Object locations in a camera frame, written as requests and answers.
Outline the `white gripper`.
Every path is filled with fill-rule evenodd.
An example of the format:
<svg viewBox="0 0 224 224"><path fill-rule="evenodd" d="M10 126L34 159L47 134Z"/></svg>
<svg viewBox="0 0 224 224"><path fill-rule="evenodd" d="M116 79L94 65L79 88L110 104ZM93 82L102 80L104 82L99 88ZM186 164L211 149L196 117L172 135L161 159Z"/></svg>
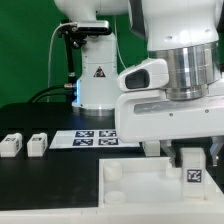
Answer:
<svg viewBox="0 0 224 224"><path fill-rule="evenodd" d="M123 142L163 140L162 150L175 166L174 139L213 137L212 164L224 146L224 96L164 101L159 90L122 94L116 103L115 128Z"/></svg>

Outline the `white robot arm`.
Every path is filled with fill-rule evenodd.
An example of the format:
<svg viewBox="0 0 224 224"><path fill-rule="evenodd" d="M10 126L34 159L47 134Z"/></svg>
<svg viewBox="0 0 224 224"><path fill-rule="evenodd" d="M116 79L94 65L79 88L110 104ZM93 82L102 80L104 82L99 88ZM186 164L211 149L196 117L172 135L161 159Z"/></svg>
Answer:
<svg viewBox="0 0 224 224"><path fill-rule="evenodd" d="M97 15L129 15L148 57L118 76L115 127L124 142L209 137L224 147L224 76L218 27L224 0L54 0L75 25Z"/></svg>

